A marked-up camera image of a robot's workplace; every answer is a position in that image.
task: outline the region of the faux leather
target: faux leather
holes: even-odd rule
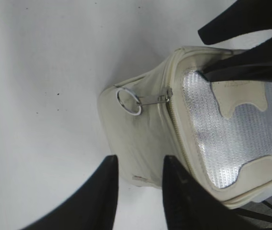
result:
[[[230,119],[235,108],[241,104],[252,104],[262,112],[268,108],[265,83],[261,81],[213,82],[212,90],[219,104],[220,113],[226,119]]]
[[[266,198],[263,196],[265,191],[272,191],[272,157],[244,165],[237,181],[225,189],[218,189],[211,183],[199,155],[181,87],[187,69],[201,70],[242,52],[183,47],[156,69],[112,86],[101,94],[98,102],[100,118],[112,153],[118,155],[122,177],[137,186],[160,188],[164,156],[174,155],[209,193],[229,208],[240,207],[258,196]],[[170,104],[144,106],[140,116],[132,116],[116,99],[116,90],[121,86],[141,96],[156,95],[165,86],[170,86],[174,95]],[[121,99],[126,105],[132,103],[127,95],[122,95]]]

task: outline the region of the cream cosmetic bag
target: cream cosmetic bag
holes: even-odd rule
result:
[[[272,39],[249,51],[182,47],[106,89],[98,108],[129,183],[160,188],[174,155],[229,208],[272,196]]]

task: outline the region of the white leather trim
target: white leather trim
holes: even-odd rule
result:
[[[252,104],[264,112],[268,108],[265,83],[251,80],[213,82],[212,90],[221,115],[230,119],[235,108],[241,104]]]

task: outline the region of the zipper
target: zipper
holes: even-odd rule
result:
[[[182,56],[185,55],[185,54],[186,54],[186,52],[184,50],[180,49],[179,53],[173,57],[173,60],[169,61],[171,63],[171,66],[168,68],[167,73],[165,74],[165,83],[164,84],[165,84],[166,87],[171,88],[171,78],[173,77],[173,71],[175,71],[173,63],[177,63],[177,62],[175,62],[174,59],[181,59]],[[187,168],[188,168],[188,172],[191,175],[193,175],[194,173],[192,171],[192,168],[190,167],[190,161],[189,161],[189,159],[187,157],[187,153],[186,153],[185,147],[183,145],[183,140],[182,140],[181,135],[179,133],[178,123],[177,123],[177,120],[176,120],[175,112],[174,112],[174,109],[173,109],[173,103],[172,103],[171,100],[168,103],[167,110],[169,112],[172,124],[174,126],[174,131],[175,131],[175,135],[176,135],[176,138],[177,138],[177,141],[178,141],[178,145],[179,145],[179,147],[181,149],[181,153],[183,154],[183,157],[185,159],[185,162],[186,162],[186,165],[187,165]]]

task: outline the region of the zipper pull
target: zipper pull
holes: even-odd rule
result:
[[[151,105],[151,104],[167,103],[171,100],[172,95],[173,95],[172,89],[167,87],[167,88],[164,88],[159,95],[139,97],[140,102],[137,102],[137,104]]]
[[[130,94],[133,97],[133,99],[136,101],[137,105],[139,106],[139,110],[137,112],[128,109],[124,105],[124,103],[121,101],[119,93],[122,90],[127,92],[128,94]],[[158,95],[151,95],[151,96],[145,96],[145,97],[137,96],[133,90],[125,88],[125,87],[118,87],[118,89],[116,91],[117,101],[120,103],[122,108],[127,113],[129,113],[130,115],[133,115],[133,116],[139,116],[142,113],[142,106],[151,105],[151,104],[167,103],[171,100],[172,96],[173,96],[173,92],[170,87],[163,88],[161,90],[160,94],[158,94]]]

